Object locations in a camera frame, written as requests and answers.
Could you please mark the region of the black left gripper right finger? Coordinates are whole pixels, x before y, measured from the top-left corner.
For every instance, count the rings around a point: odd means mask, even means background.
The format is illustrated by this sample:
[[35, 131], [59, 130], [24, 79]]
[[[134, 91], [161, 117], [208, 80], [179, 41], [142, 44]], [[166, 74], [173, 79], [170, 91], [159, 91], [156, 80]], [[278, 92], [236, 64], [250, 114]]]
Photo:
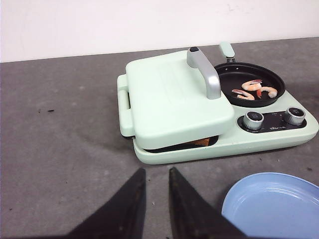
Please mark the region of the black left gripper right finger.
[[175, 167], [169, 170], [169, 213], [174, 239], [247, 237], [208, 204]]

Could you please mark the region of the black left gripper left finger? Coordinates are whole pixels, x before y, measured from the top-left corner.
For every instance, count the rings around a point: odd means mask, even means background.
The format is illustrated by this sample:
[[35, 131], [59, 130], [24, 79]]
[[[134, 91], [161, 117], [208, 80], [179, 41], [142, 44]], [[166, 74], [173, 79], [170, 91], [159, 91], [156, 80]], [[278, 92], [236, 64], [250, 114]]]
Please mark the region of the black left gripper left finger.
[[67, 236], [73, 239], [141, 239], [146, 214], [146, 171], [138, 169], [115, 195]]

